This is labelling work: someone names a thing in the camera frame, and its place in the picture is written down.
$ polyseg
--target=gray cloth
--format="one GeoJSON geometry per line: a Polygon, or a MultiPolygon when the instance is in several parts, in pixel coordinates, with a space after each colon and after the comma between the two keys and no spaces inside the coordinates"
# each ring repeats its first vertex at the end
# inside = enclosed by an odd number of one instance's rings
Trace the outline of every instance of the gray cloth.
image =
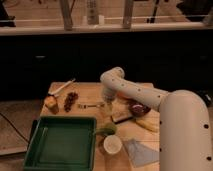
{"type": "Polygon", "coordinates": [[[135,139],[124,141],[124,147],[134,167],[144,166],[159,161],[159,152],[135,139]]]}

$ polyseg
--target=food item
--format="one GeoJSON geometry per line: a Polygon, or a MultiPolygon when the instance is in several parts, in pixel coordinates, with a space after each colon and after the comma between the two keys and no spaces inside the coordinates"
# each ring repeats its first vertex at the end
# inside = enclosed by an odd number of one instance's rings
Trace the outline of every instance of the food item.
{"type": "Polygon", "coordinates": [[[64,110],[69,112],[71,110],[72,104],[78,99],[78,94],[76,92],[70,92],[64,101],[64,110]]]}
{"type": "Polygon", "coordinates": [[[150,123],[148,121],[145,121],[141,118],[136,118],[135,119],[135,122],[140,125],[141,127],[149,130],[149,131],[152,131],[152,132],[158,132],[158,128],[156,125],[154,125],[153,123],[150,123]]]}
{"type": "Polygon", "coordinates": [[[132,113],[133,116],[135,117],[141,117],[147,114],[151,108],[148,106],[141,104],[135,100],[130,100],[129,101],[129,111],[132,113]]]}
{"type": "Polygon", "coordinates": [[[44,99],[44,105],[54,114],[59,112],[57,99],[54,96],[47,96],[44,99]]]}
{"type": "Polygon", "coordinates": [[[116,125],[113,122],[108,122],[104,126],[96,129],[95,134],[108,136],[115,134],[116,131],[117,131],[116,125]]]}

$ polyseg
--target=metal rod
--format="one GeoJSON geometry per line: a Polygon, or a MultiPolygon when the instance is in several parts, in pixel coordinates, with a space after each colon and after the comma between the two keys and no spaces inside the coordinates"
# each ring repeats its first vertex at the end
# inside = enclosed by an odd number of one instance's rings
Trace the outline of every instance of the metal rod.
{"type": "Polygon", "coordinates": [[[125,29],[131,28],[133,5],[134,5],[134,0],[125,0],[124,17],[123,17],[123,28],[125,29]]]}
{"type": "Polygon", "coordinates": [[[64,21],[64,30],[72,30],[73,22],[68,0],[60,0],[61,13],[64,21]]]}

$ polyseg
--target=black wire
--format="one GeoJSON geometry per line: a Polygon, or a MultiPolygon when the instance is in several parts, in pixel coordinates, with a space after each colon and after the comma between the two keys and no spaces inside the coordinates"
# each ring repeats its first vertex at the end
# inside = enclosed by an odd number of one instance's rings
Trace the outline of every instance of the black wire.
{"type": "Polygon", "coordinates": [[[70,14],[72,14],[74,5],[75,5],[75,0],[72,1],[71,7],[70,7],[70,14]]]}
{"type": "Polygon", "coordinates": [[[25,137],[19,132],[19,130],[13,125],[12,122],[10,122],[9,119],[7,119],[6,116],[4,116],[2,113],[0,113],[0,115],[1,115],[12,127],[13,127],[13,129],[16,131],[16,133],[17,133],[20,137],[22,137],[27,143],[29,143],[29,140],[28,140],[27,138],[25,138],[25,137]]]}

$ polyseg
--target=bread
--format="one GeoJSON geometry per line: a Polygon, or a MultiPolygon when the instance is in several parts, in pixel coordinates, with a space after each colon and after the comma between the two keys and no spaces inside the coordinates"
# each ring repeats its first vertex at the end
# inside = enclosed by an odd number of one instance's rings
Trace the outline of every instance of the bread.
{"type": "Polygon", "coordinates": [[[53,114],[59,112],[57,99],[54,96],[47,96],[44,99],[44,105],[51,111],[53,114]]]}

